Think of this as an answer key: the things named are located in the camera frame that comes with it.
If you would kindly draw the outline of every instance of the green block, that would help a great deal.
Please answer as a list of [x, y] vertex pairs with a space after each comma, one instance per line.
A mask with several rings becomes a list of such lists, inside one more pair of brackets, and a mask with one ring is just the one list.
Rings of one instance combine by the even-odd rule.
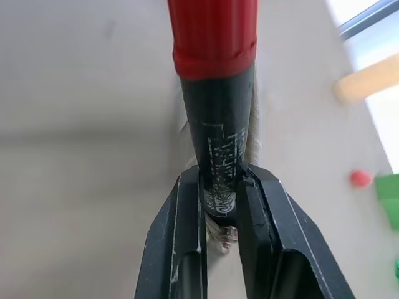
[[375, 178], [375, 187], [392, 229], [399, 230], [399, 174]]
[[399, 281], [399, 260], [395, 261], [395, 275]]

